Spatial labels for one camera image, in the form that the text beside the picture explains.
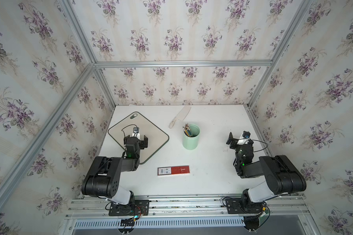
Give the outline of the beige green-rimmed cutting board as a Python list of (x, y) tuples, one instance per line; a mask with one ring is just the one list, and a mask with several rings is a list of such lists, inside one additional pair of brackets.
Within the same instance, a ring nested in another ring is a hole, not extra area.
[(133, 112), (108, 129), (109, 136), (124, 149), (124, 136), (131, 136), (138, 127), (138, 138), (148, 138), (148, 147), (140, 151), (140, 165), (145, 164), (168, 141), (169, 136), (139, 112)]

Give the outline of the white speckled cleaver knife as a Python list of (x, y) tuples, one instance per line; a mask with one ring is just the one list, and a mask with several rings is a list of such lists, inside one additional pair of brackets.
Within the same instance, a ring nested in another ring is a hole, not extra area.
[(191, 110), (191, 106), (184, 106), (170, 122), (169, 129), (172, 129), (177, 121), (183, 121), (186, 118), (186, 116), (189, 114), (190, 110)]

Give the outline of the mint green pencil cup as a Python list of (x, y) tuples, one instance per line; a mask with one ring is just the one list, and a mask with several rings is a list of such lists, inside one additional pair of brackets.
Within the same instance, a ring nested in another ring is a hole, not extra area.
[(195, 124), (189, 124), (189, 125), (194, 137), (187, 137), (184, 133), (182, 138), (182, 145), (187, 150), (194, 150), (198, 146), (201, 130), (199, 126)]

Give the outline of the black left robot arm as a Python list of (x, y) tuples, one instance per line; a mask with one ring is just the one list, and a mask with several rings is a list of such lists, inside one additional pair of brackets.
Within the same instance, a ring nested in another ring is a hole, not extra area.
[(136, 171), (140, 164), (140, 151), (148, 147), (148, 137), (143, 140), (133, 136), (124, 138), (125, 151), (121, 157), (96, 157), (81, 185), (85, 196), (105, 198), (116, 205), (133, 202), (133, 192), (120, 186), (122, 172)]

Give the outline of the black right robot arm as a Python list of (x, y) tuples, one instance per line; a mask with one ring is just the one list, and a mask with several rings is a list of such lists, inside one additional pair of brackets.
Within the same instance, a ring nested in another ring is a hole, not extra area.
[(250, 136), (250, 132), (244, 131), (241, 137), (236, 139), (232, 133), (229, 133), (226, 142), (230, 149), (235, 150), (233, 166), (240, 178), (250, 179), (260, 176), (265, 178), (261, 184), (242, 192), (241, 203), (244, 206), (263, 203), (279, 195), (306, 190), (306, 180), (287, 156), (261, 156), (254, 162), (254, 140)]

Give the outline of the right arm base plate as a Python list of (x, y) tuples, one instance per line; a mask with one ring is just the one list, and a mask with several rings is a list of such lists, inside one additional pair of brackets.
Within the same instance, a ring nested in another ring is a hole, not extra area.
[(229, 214), (262, 214), (266, 208), (266, 203), (253, 203), (241, 198), (224, 197), (223, 205)]

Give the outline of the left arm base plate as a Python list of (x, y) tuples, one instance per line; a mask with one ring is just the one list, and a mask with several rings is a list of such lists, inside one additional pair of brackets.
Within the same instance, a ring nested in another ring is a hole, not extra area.
[(149, 213), (150, 200), (135, 200), (134, 203), (128, 205), (117, 205), (111, 203), (109, 216), (146, 216)]

